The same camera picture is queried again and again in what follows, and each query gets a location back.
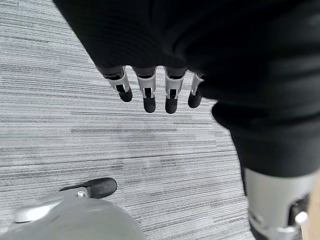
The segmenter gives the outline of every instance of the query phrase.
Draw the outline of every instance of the striped carpet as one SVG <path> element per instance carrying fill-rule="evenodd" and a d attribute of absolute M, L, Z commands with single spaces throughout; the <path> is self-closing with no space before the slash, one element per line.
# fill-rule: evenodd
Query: striped carpet
<path fill-rule="evenodd" d="M 22 201 L 113 177 L 108 197 L 149 240 L 252 240 L 239 164 L 212 101 L 188 107 L 185 76 L 177 112 L 165 112 L 157 69 L 156 111 L 138 82 L 122 102 L 95 69 L 50 0 L 0 0 L 0 233 Z"/>

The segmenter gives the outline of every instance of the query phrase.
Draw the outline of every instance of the silver metal joint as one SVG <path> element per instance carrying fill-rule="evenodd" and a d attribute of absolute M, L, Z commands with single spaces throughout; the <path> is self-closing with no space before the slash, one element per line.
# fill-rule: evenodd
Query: silver metal joint
<path fill-rule="evenodd" d="M 198 90 L 198 86 L 200 83 L 202 83 L 204 80 L 199 76 L 198 73 L 195 73 L 193 75 L 192 85 L 191 85 L 191 94 L 193 96 L 196 95 L 196 92 Z"/>
<path fill-rule="evenodd" d="M 156 94 L 156 71 L 154 71 L 151 77 L 143 78 L 137 76 L 137 79 L 143 98 L 147 98 L 146 89 L 151 89 L 151 98 L 154 98 Z"/>
<path fill-rule="evenodd" d="M 122 68 L 122 72 L 123 72 L 123 76 L 120 79 L 112 80 L 112 79 L 107 78 L 111 87 L 113 89 L 115 89 L 118 93 L 121 93 L 117 89 L 118 85 L 122 85 L 125 92 L 128 92 L 130 89 L 129 80 L 128 80 L 128 76 L 127 76 L 125 67 Z"/>
<path fill-rule="evenodd" d="M 184 81 L 184 76 L 178 79 L 173 79 L 173 78 L 170 78 L 168 76 L 167 71 L 165 71 L 165 92 L 166 92 L 167 99 L 170 99 L 170 90 L 176 90 L 174 99 L 178 99 L 183 81 Z"/>

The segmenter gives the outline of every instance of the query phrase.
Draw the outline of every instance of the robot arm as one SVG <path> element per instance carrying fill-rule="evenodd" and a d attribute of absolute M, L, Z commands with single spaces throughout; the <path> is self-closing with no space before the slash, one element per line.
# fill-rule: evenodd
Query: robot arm
<path fill-rule="evenodd" d="M 205 76 L 189 105 L 218 100 L 212 114 L 235 144 L 254 236 L 293 238 L 320 166 L 319 1 L 54 2 L 99 68 Z"/>

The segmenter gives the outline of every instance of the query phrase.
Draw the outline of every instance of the black sleeve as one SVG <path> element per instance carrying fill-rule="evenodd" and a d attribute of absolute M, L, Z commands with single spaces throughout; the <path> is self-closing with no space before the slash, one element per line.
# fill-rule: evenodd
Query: black sleeve
<path fill-rule="evenodd" d="M 319 0 L 54 0 L 97 66 L 186 66 L 240 164 L 320 166 Z"/>
<path fill-rule="evenodd" d="M 166 3 L 158 4 L 155 9 Z M 207 76 L 200 92 L 218 100 L 212 114 L 230 130 L 241 166 L 279 177 L 316 171 L 320 1 L 212 1 L 205 9 L 196 1 L 181 6 L 155 15 L 155 28 L 164 36 L 167 53 Z M 178 8 L 182 15 L 175 17 Z M 193 19 L 186 8 L 196 12 Z"/>

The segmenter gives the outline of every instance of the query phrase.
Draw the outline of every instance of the black fingertip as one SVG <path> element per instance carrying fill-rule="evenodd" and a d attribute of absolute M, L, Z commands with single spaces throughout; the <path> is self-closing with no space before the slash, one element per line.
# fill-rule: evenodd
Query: black fingertip
<path fill-rule="evenodd" d="M 192 95 L 190 92 L 189 99 L 188 99 L 188 105 L 190 108 L 195 109 L 199 107 L 201 103 L 202 96 L 199 91 L 195 92 L 195 95 Z"/>
<path fill-rule="evenodd" d="M 153 113 L 156 110 L 156 99 L 147 96 L 143 99 L 143 106 L 147 113 Z"/>
<path fill-rule="evenodd" d="M 124 102 L 130 102 L 132 100 L 132 91 L 129 87 L 129 91 L 119 92 L 119 96 Z"/>
<path fill-rule="evenodd" d="M 178 99 L 165 98 L 165 110 L 168 114 L 174 114 L 177 110 Z"/>

